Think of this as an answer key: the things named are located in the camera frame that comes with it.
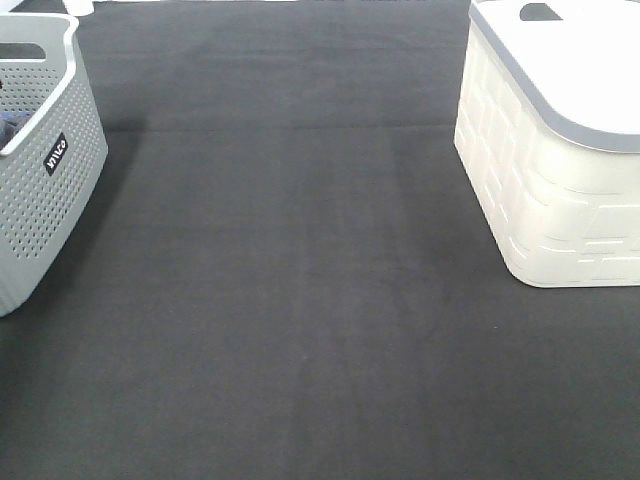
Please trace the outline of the grey perforated laundry basket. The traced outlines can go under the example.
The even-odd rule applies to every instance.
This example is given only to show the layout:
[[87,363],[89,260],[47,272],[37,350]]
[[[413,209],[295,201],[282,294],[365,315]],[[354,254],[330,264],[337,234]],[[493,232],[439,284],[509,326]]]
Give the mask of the grey perforated laundry basket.
[[1,313],[33,293],[96,186],[108,146],[76,31],[55,13],[1,16]]

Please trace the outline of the white lidded storage box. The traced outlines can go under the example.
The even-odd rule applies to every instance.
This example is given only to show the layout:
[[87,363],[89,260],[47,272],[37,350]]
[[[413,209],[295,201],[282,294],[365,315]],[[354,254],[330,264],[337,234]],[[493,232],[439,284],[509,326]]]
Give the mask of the white lidded storage box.
[[509,272],[639,282],[639,5],[474,1],[454,145]]

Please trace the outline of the blue towel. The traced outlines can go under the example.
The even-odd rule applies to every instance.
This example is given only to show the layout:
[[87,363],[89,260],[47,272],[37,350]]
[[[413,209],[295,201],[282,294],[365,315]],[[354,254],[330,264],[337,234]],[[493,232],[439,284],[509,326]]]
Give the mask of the blue towel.
[[29,121],[28,112],[2,112],[0,149],[3,149]]

